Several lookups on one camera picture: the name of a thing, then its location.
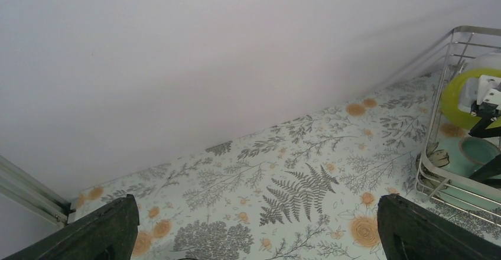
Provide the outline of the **celadon green bowl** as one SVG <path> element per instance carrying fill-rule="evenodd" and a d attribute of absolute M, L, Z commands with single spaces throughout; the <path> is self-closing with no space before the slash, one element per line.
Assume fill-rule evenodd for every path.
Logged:
<path fill-rule="evenodd" d="M 465 178 L 499 154 L 495 144 L 475 137 L 444 138 L 426 147 L 426 156 L 432 165 Z M 464 210 L 492 211 L 500 207 L 499 194 L 486 193 L 453 180 L 448 180 L 437 196 Z"/>

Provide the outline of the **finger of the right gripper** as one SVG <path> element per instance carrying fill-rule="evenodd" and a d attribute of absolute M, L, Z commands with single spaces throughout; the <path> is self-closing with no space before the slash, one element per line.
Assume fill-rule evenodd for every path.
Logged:
<path fill-rule="evenodd" d="M 495 111 L 490 114 L 483 113 L 478 115 L 476 112 L 471 112 L 471 116 L 478 116 L 480 120 L 475 124 L 474 127 L 469 131 L 469 135 L 471 137 L 476 138 L 493 138 L 500 137 L 500 127 L 489 128 L 489 126 L 498 121 L 500 118 L 500 112 Z"/>
<path fill-rule="evenodd" d="M 475 171 L 469 179 L 488 186 L 500 186 L 500 154 Z"/>

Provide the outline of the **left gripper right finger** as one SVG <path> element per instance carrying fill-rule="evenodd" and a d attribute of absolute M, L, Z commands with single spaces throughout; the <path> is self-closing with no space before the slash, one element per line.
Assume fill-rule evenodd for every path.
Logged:
<path fill-rule="evenodd" d="M 397 194 L 379 199 L 377 221 L 387 259 L 500 259 L 500 246 Z"/>

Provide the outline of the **yellow bowl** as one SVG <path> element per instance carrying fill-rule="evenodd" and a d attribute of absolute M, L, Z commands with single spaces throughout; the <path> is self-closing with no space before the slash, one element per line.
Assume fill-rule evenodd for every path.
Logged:
<path fill-rule="evenodd" d="M 445 87 L 441 94 L 441 111 L 442 114 L 453 125 L 471 129 L 480 121 L 477 116 L 471 116 L 468 112 L 459 110 L 460 92 L 468 79 L 478 79 L 481 75 L 500 77 L 500 69 L 478 68 L 464 71 Z"/>

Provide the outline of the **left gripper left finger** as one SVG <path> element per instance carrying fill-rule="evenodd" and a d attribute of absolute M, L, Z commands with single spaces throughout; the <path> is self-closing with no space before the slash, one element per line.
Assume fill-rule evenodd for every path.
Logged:
<path fill-rule="evenodd" d="M 131 259 L 139 211 L 128 194 L 6 259 Z"/>

